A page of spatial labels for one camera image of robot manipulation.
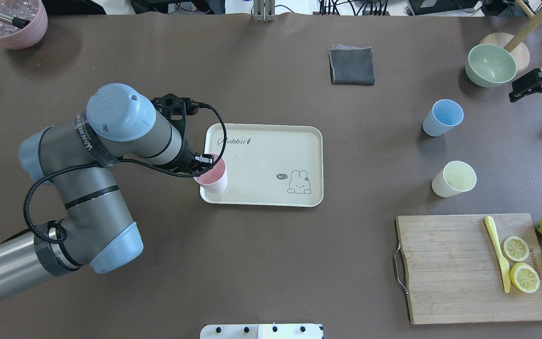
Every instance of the ice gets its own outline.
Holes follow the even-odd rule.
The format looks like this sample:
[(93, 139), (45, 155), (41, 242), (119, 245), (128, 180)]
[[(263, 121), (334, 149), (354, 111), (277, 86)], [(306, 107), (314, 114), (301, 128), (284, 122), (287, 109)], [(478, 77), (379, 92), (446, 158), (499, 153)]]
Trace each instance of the ice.
[[(38, 9), (39, 5), (35, 0), (0, 0), (0, 12), (21, 19), (33, 20)], [(19, 28), (0, 21), (0, 37), (8, 36), (17, 31), (19, 31)]]

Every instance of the cutting board handle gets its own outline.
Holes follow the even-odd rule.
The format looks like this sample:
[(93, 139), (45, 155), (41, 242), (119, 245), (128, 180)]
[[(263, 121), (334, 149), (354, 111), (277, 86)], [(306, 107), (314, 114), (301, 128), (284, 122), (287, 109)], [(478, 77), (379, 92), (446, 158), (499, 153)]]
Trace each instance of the cutting board handle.
[(397, 242), (397, 245), (396, 245), (396, 251), (394, 251), (394, 260), (392, 261), (393, 264), (394, 264), (394, 277), (396, 277), (396, 281), (399, 282), (400, 286), (403, 288), (403, 292), (405, 292), (406, 295), (409, 294), (409, 289), (405, 286), (404, 284), (404, 281), (405, 281), (405, 269), (403, 268), (403, 281), (400, 280), (400, 277), (399, 277), (399, 266), (398, 264), (396, 264), (397, 262), (397, 259), (396, 259), (396, 255), (398, 253), (400, 253), (400, 262), (403, 262), (403, 253), (401, 252), (401, 249), (403, 248), (402, 244), (400, 244), (400, 241)]

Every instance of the blue cup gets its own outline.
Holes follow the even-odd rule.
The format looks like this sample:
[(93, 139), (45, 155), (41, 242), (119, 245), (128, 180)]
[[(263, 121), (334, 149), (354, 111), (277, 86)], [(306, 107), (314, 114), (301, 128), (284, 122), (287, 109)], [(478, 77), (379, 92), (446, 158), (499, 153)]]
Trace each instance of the blue cup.
[(430, 137), (443, 135), (449, 129), (461, 124), (463, 121), (463, 109), (449, 99), (437, 101), (423, 121), (423, 131)]

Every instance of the cutting board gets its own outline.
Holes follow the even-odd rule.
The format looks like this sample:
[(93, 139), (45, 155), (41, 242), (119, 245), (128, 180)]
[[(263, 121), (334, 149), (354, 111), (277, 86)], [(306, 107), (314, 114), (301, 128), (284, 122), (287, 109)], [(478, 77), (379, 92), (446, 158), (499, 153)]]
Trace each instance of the cutting board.
[(499, 243), (525, 240), (541, 284), (524, 293), (503, 291), (501, 272), (485, 214), (417, 215), (396, 218), (413, 324), (542, 320), (542, 254), (530, 214), (493, 214)]

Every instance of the lemon slice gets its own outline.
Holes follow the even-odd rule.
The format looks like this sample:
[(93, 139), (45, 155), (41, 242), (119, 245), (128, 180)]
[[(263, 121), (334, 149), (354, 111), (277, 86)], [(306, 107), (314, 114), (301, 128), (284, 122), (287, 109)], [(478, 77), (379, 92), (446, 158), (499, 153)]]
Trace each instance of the lemon slice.
[(538, 290), (541, 281), (534, 268), (525, 262), (516, 262), (510, 269), (510, 279), (518, 290), (532, 293)]
[(503, 241), (503, 251), (514, 261), (523, 261), (530, 254), (527, 243), (517, 236), (510, 236)]

